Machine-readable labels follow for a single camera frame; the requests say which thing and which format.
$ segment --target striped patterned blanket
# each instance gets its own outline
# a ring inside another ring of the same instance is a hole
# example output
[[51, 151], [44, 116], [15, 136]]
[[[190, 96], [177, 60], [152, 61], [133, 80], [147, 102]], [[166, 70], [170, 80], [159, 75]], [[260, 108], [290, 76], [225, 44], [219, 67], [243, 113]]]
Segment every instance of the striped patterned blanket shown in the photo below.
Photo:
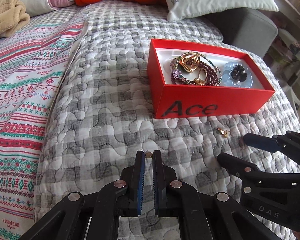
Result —
[[85, 29], [85, 15], [35, 17], [0, 40], [0, 239], [33, 225], [33, 189], [50, 108]]

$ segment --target red box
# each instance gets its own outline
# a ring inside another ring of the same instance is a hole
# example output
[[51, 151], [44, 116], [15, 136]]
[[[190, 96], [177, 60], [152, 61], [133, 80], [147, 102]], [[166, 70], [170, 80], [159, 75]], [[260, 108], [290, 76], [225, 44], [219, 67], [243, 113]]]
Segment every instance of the red box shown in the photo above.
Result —
[[[263, 89], [166, 84], [157, 49], [197, 51], [244, 60]], [[248, 54], [206, 44], [152, 39], [147, 72], [157, 119], [253, 114], [274, 94], [271, 84]]]

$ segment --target quilted bedspread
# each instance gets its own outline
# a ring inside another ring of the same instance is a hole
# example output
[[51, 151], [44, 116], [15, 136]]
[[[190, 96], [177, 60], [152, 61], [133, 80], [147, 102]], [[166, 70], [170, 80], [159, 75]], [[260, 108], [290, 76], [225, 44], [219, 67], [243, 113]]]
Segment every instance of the quilted bedspread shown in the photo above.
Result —
[[[245, 146], [241, 136], [300, 132], [299, 122], [278, 82], [262, 59], [251, 57], [276, 93], [256, 114], [154, 119], [147, 61], [151, 38], [221, 43], [219, 31], [203, 18], [167, 22], [163, 8], [104, 0], [82, 9], [88, 35], [62, 84], [47, 127], [34, 189], [35, 219], [71, 191], [89, 194], [119, 178], [133, 165], [136, 151], [161, 150], [165, 165], [198, 191], [229, 193], [239, 200], [241, 181], [222, 169], [216, 156], [226, 152], [267, 172], [300, 172], [281, 153]], [[230, 131], [228, 138], [216, 127]], [[154, 215], [152, 162], [146, 160], [142, 215], [120, 218], [119, 239], [177, 240], [178, 222]], [[282, 239], [290, 230], [264, 223]]]

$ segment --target fluffy blanket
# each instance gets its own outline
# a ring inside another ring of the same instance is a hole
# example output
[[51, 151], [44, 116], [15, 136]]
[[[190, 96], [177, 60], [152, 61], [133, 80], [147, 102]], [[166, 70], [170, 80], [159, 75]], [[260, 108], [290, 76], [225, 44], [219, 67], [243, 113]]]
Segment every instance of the fluffy blanket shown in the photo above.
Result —
[[10, 37], [29, 23], [26, 6], [19, 0], [0, 0], [0, 37]]

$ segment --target gold ring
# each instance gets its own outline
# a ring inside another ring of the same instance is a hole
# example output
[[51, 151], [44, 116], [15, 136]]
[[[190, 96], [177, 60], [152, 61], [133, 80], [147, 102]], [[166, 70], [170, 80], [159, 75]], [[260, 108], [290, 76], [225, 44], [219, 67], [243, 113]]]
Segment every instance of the gold ring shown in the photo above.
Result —
[[200, 65], [200, 53], [198, 52], [188, 52], [185, 53], [179, 64], [184, 68], [185, 71], [192, 73]]
[[[206, 75], [206, 78], [204, 80], [200, 79], [200, 72], [202, 70], [204, 71], [204, 73]], [[207, 72], [207, 70], [205, 68], [200, 68], [199, 73], [198, 73], [198, 78], [195, 78], [194, 82], [196, 82], [197, 85], [204, 86], [206, 84], [207, 80], [208, 80], [208, 72]]]

